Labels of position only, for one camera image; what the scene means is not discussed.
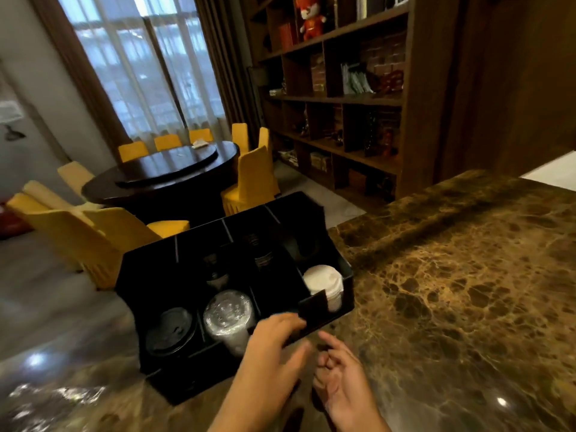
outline stuffed toy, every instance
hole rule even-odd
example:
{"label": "stuffed toy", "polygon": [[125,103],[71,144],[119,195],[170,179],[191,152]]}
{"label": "stuffed toy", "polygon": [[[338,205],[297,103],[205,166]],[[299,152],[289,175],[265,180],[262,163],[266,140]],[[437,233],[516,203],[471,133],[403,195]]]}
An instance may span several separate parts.
{"label": "stuffed toy", "polygon": [[300,33],[304,34],[304,40],[315,38],[323,33],[326,17],[320,14],[320,0],[296,0],[296,7],[304,20]]}

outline red object on floor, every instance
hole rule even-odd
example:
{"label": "red object on floor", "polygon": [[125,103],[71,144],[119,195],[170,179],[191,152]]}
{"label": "red object on floor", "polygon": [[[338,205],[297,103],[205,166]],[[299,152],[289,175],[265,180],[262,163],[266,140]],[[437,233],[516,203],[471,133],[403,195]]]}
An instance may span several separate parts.
{"label": "red object on floor", "polygon": [[0,239],[11,238],[32,231],[32,227],[14,212],[6,208],[6,201],[0,202]]}
{"label": "red object on floor", "polygon": [[292,46],[298,43],[298,35],[296,35],[296,27],[292,22],[287,22],[278,27],[280,30],[280,41],[282,42],[282,49],[288,51]]}

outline black cup organizer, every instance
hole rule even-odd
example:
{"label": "black cup organizer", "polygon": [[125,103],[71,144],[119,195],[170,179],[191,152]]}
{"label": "black cup organizer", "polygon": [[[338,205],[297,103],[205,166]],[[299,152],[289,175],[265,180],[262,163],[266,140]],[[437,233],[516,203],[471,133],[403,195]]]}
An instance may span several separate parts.
{"label": "black cup organizer", "polygon": [[[256,265],[245,239],[249,234],[265,239],[272,251],[266,269]],[[134,315],[140,371],[171,404],[234,376],[240,364],[241,359],[214,341],[203,326],[204,309],[217,293],[202,276],[203,258],[209,254],[217,254],[229,275],[222,290],[245,293],[257,321],[280,312],[298,312],[306,320],[306,328],[288,343],[354,309],[352,269],[328,236],[324,209],[302,192],[126,253],[116,293]],[[311,296],[302,278],[308,268],[319,264],[336,268],[344,279],[342,307],[337,312],[328,311],[324,291]],[[160,347],[150,354],[150,331],[159,326],[161,315],[174,308],[187,311],[193,322],[188,318],[185,324],[191,329],[177,337],[165,354]]]}

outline left hand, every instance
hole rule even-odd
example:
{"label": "left hand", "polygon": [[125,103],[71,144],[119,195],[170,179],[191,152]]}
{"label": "left hand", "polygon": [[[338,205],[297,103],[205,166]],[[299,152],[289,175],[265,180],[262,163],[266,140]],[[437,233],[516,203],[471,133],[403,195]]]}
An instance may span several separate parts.
{"label": "left hand", "polygon": [[240,368],[208,432],[260,432],[280,413],[312,351],[303,340],[290,359],[280,363],[290,334],[306,327],[292,313],[261,320],[250,337]]}

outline white curtain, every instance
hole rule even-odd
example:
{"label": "white curtain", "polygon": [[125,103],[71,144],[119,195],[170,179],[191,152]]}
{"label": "white curtain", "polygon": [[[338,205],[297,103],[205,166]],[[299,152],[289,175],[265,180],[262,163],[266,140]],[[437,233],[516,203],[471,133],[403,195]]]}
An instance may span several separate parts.
{"label": "white curtain", "polygon": [[153,28],[188,129],[228,136],[194,0],[59,0],[128,136],[187,138],[145,21]]}

